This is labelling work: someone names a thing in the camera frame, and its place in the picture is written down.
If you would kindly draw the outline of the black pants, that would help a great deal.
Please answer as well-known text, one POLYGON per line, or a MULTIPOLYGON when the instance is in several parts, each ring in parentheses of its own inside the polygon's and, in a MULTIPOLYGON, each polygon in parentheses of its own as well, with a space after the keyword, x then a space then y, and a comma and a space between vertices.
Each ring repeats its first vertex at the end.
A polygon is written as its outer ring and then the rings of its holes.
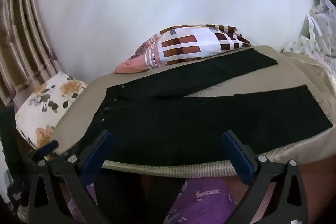
POLYGON ((301 163, 335 154, 335 80, 270 47, 133 75, 84 92, 94 115, 97 223, 308 223, 301 163))

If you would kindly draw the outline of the floral white pillow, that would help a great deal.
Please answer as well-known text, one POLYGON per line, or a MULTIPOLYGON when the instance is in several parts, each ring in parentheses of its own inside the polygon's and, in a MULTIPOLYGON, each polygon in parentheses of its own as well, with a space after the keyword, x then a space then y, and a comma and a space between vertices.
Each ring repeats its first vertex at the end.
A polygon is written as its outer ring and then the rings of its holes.
POLYGON ((34 149, 48 144, 56 125, 86 87, 86 83, 59 72, 39 86, 17 111, 17 131, 34 149))

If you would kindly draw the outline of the purple printed cloth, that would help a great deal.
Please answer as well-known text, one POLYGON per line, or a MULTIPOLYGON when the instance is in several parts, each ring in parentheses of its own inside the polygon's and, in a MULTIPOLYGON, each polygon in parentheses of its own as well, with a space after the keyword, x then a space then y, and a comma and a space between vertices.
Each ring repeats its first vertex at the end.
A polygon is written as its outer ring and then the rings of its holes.
POLYGON ((222 178, 98 178, 94 191, 109 223, 224 223, 236 209, 222 178))

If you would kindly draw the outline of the white dotted bedding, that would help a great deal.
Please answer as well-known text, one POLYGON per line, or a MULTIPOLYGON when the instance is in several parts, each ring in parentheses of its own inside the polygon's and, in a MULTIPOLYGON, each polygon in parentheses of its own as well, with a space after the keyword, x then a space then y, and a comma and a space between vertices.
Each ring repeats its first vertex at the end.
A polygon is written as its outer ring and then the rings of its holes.
POLYGON ((335 5, 330 0, 319 0, 306 15, 309 35, 299 36, 283 51, 307 55, 335 75, 335 5))

